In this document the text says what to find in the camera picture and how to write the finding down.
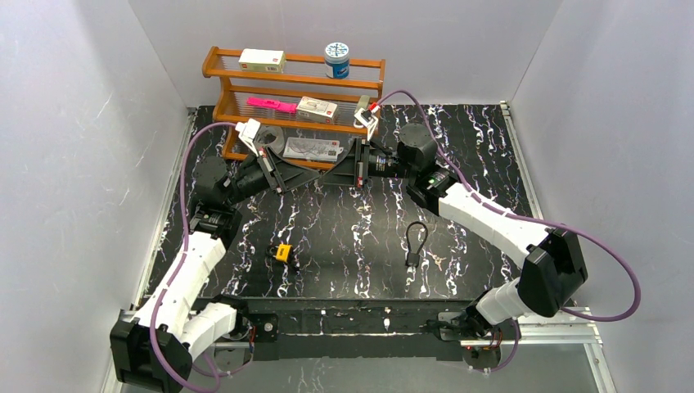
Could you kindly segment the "yellow padlock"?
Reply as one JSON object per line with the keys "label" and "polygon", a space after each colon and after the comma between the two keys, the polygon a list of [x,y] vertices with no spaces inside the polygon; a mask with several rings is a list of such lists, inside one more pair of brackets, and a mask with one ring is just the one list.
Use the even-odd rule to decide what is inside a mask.
{"label": "yellow padlock", "polygon": [[265,255],[271,261],[284,264],[294,272],[300,270],[300,262],[298,261],[295,248],[290,244],[270,245],[266,248]]}

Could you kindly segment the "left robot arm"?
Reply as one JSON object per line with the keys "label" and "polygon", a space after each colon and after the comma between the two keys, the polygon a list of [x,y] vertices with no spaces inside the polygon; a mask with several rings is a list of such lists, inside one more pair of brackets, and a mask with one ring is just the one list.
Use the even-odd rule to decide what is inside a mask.
{"label": "left robot arm", "polygon": [[236,204],[267,190],[282,194],[320,177],[269,148],[248,155],[232,173],[208,156],[193,173],[193,212],[183,212],[185,239],[154,293],[129,320],[110,332],[115,375],[123,384],[156,392],[190,388],[195,360],[221,336],[242,327],[246,303],[217,296],[191,315],[201,288],[227,254],[241,226]]}

